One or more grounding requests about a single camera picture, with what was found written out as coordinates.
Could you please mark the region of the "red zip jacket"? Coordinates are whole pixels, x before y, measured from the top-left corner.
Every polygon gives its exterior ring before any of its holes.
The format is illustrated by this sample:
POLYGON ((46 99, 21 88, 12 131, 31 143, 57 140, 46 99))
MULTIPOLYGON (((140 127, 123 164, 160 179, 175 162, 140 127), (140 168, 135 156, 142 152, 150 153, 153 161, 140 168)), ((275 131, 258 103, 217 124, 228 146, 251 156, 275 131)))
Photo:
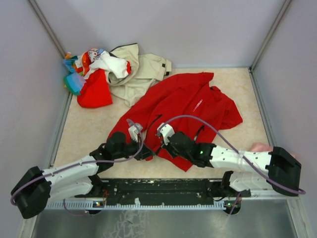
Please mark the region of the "red zip jacket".
POLYGON ((243 119, 234 101, 216 86, 210 86, 213 76, 212 72, 184 73, 159 82, 119 119, 110 134, 123 132, 129 142, 127 120, 139 123, 146 131, 145 144, 150 149, 181 170, 188 171, 192 167, 191 162, 179 156, 173 158, 160 148, 157 128, 179 115, 199 117, 216 130, 231 129, 241 124, 243 119))

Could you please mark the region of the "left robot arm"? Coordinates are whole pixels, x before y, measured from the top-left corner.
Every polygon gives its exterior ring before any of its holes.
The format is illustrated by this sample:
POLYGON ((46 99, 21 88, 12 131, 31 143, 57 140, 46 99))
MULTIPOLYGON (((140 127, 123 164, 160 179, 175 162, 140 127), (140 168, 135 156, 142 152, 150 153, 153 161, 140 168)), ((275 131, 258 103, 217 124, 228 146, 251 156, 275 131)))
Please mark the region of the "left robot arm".
POLYGON ((19 209, 24 219, 29 219, 59 200, 78 195, 99 196, 103 191, 103 184, 97 176, 99 173, 115 163, 144 160, 154 154, 142 136, 126 142, 126 135, 116 132, 78 161, 45 170, 31 167, 12 189, 10 202, 19 209))

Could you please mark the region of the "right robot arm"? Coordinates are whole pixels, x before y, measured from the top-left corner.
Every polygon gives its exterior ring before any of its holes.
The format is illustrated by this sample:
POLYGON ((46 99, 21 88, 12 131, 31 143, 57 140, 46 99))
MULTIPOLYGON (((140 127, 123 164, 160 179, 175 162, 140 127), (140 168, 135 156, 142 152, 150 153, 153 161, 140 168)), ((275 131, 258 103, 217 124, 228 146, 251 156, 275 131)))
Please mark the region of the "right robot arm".
POLYGON ((227 168, 221 190, 227 196, 244 190, 273 190, 298 196, 301 164, 285 149, 234 151, 213 143, 197 143, 182 132, 163 136, 162 147, 176 160, 200 168, 227 168))

